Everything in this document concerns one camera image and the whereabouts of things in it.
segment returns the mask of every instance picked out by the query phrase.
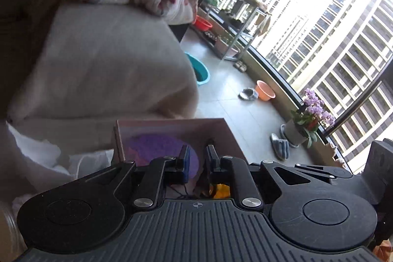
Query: purple object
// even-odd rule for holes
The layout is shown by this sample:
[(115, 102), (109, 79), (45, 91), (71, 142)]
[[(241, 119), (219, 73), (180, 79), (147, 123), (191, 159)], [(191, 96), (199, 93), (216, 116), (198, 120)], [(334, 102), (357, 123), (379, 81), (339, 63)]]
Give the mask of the purple object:
[(135, 161), (138, 166), (147, 166), (155, 158), (179, 156), (184, 144), (190, 147), (189, 177), (194, 178), (199, 169), (198, 156), (188, 143), (175, 137), (159, 134), (132, 137), (123, 143), (124, 157)]

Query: circular black cover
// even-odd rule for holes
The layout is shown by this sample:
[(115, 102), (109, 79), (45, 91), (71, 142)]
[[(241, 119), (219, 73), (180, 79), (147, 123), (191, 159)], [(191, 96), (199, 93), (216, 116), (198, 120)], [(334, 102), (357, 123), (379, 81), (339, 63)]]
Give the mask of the circular black cover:
[(27, 201), (18, 213), (18, 226), (28, 246), (52, 253), (76, 253), (113, 236), (124, 216), (112, 190), (75, 181)]
[(283, 193), (270, 211), (272, 224), (293, 243), (316, 251), (362, 245), (377, 224), (374, 208), (361, 197), (329, 189), (294, 188)]

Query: gray slipper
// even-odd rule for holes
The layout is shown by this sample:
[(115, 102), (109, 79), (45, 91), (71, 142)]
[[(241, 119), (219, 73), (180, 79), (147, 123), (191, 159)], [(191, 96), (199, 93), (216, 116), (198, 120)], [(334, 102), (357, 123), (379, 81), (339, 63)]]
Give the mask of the gray slipper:
[(243, 100), (255, 100), (258, 99), (258, 93), (254, 88), (246, 88), (243, 89), (241, 93), (239, 93), (239, 98)]
[(286, 160), (289, 158), (289, 142), (285, 139), (279, 139), (274, 133), (270, 135), (270, 141), (277, 158)]

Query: ridged black plate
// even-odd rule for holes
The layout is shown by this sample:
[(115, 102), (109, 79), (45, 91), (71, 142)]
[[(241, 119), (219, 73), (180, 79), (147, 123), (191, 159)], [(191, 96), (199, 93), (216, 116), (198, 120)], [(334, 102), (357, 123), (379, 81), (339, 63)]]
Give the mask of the ridged black plate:
[(115, 239), (90, 252), (51, 254), (30, 249), (19, 262), (378, 261), (361, 247), (339, 254), (313, 253), (280, 238), (258, 212), (231, 200), (165, 200), (132, 216)]

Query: plastic basin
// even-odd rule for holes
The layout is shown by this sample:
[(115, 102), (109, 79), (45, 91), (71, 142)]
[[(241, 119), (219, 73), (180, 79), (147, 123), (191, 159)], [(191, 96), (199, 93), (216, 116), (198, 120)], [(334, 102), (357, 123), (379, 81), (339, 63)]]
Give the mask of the plastic basin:
[(276, 94), (274, 93), (272, 88), (270, 88), (269, 85), (266, 82), (263, 82), (262, 80), (257, 81), (257, 86), (255, 87), (255, 90), (259, 95), (258, 98), (260, 98), (263, 101), (268, 101), (276, 97)]
[(194, 68), (197, 85), (200, 86), (204, 83), (207, 83), (210, 80), (210, 73), (207, 67), (193, 55), (190, 55), (189, 53), (185, 54), (187, 55), (188, 59), (190, 59), (191, 65)]
[(209, 21), (197, 15), (194, 26), (202, 32), (207, 32), (210, 28), (213, 27)]

